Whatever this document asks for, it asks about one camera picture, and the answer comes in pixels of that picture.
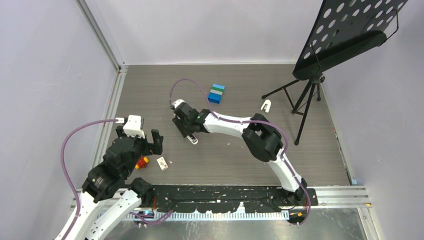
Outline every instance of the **music stand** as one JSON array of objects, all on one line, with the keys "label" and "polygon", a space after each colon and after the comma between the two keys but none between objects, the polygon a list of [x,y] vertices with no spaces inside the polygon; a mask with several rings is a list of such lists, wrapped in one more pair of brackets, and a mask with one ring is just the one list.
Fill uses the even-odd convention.
[{"label": "music stand", "polygon": [[[262,96],[262,99],[284,90],[292,114],[302,115],[295,145],[299,144],[312,97],[321,100],[320,83],[323,72],[372,48],[385,43],[399,29],[398,12],[408,0],[324,0],[303,50],[293,70],[294,81]],[[397,28],[387,37],[384,30],[396,17]],[[308,80],[296,104],[293,105],[286,88]],[[299,112],[309,91],[306,108]]]}]

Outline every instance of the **orange connector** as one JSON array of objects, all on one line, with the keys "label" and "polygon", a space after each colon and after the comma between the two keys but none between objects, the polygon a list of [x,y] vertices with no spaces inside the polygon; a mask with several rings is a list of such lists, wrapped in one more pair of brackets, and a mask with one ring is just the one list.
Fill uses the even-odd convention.
[{"label": "orange connector", "polygon": [[149,160],[147,157],[140,157],[137,164],[135,165],[135,169],[145,168]]}]

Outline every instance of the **small block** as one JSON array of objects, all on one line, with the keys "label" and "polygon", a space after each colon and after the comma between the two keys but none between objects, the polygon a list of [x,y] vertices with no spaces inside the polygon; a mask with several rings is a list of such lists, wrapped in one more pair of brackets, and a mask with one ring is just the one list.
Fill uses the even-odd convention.
[{"label": "small block", "polygon": [[218,95],[218,94],[215,94],[213,92],[210,92],[209,93],[209,96],[207,97],[207,99],[211,103],[220,104],[220,102],[221,102],[221,95]]},{"label": "small block", "polygon": [[222,91],[217,91],[217,90],[210,90],[210,92],[211,93],[213,93],[213,94],[218,94],[218,95],[222,95],[223,94],[223,92]]},{"label": "small block", "polygon": [[211,87],[210,89],[212,89],[212,90],[215,90],[215,91],[218,91],[218,92],[224,92],[224,89],[222,89],[222,88],[217,88],[217,87]]},{"label": "small block", "polygon": [[212,84],[212,87],[215,87],[215,88],[218,88],[218,89],[222,89],[222,90],[224,90],[225,89],[225,86],[222,86],[222,85],[219,85],[219,84]]},{"label": "small block", "polygon": [[162,171],[168,168],[167,162],[163,156],[159,157],[156,161]]}]

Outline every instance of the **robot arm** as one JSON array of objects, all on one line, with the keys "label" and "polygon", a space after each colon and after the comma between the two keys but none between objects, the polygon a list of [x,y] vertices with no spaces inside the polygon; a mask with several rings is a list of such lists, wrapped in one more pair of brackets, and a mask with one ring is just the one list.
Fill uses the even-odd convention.
[{"label": "robot arm", "polygon": [[76,216],[76,209],[55,240],[82,240],[88,235],[90,240],[104,239],[119,223],[121,217],[141,204],[142,198],[145,198],[146,192],[150,190],[150,184],[141,178],[139,180],[136,178],[125,192],[126,197],[114,204],[93,224],[104,205],[125,185],[125,180],[133,172],[140,157],[162,154],[164,137],[158,130],[153,129],[151,130],[153,143],[149,143],[142,130],[143,120],[140,116],[130,115],[128,118],[118,120],[118,123],[124,124],[116,128],[118,138],[107,148],[103,162],[88,172],[82,185],[82,193],[79,196],[81,209],[75,224],[64,238],[65,232]]},{"label": "robot arm", "polygon": [[209,110],[203,109],[198,112],[190,107],[186,102],[179,99],[173,102],[171,108],[174,112],[172,121],[180,131],[183,137],[187,137],[193,144],[198,142],[193,133],[221,133],[231,135],[243,139],[250,153],[258,160],[268,163],[281,182],[281,186],[288,192],[291,197],[299,201],[303,196],[303,190],[300,188],[298,181],[306,188],[306,181],[296,172],[293,175],[287,164],[293,169],[286,154],[283,154],[283,143],[281,142],[280,133],[273,127],[257,124],[242,123],[249,120],[259,120],[268,122],[261,114],[255,114],[253,117],[233,117],[215,113],[220,118],[225,118],[238,123],[219,120],[210,113]]},{"label": "robot arm", "polygon": [[121,198],[91,225],[85,238],[104,240],[128,213],[142,203],[148,203],[153,194],[150,183],[140,177],[134,179]]}]

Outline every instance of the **white wall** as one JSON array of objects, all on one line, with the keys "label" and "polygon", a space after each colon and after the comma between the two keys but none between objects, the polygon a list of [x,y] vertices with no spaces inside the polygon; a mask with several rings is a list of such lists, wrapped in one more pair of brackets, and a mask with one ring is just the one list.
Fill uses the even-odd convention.
[{"label": "white wall", "polygon": [[[116,73],[74,0],[2,1],[0,12],[0,239],[53,239],[72,199],[62,142],[104,117]],[[98,132],[93,126],[68,142],[77,186]]]},{"label": "white wall", "polygon": [[366,186],[383,240],[424,235],[423,11],[424,1],[408,1],[388,42],[328,70],[323,83],[349,169]]},{"label": "white wall", "polygon": [[91,0],[127,65],[295,63],[320,0]]}]

